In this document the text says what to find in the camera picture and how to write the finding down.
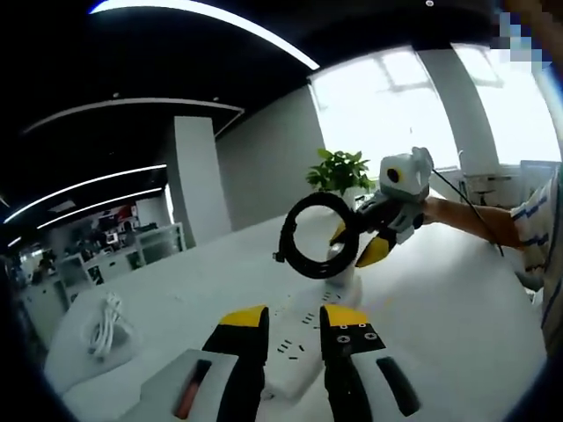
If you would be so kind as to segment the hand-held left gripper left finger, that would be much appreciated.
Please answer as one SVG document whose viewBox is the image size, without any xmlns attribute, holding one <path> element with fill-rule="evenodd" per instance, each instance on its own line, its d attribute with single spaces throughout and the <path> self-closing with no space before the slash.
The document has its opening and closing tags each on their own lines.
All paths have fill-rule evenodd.
<svg viewBox="0 0 563 422">
<path fill-rule="evenodd" d="M 121 421 L 254 421 L 265 388 L 269 312 L 224 316 L 200 350 L 188 349 L 146 381 Z"/>
</svg>

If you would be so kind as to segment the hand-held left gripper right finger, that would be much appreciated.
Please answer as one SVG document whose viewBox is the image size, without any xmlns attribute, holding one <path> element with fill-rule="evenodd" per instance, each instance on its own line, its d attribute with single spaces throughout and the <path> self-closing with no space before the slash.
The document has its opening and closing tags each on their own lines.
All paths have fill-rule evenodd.
<svg viewBox="0 0 563 422">
<path fill-rule="evenodd" d="M 409 421 L 421 410 L 413 383 L 364 313 L 323 305 L 319 329 L 335 421 Z"/>
</svg>

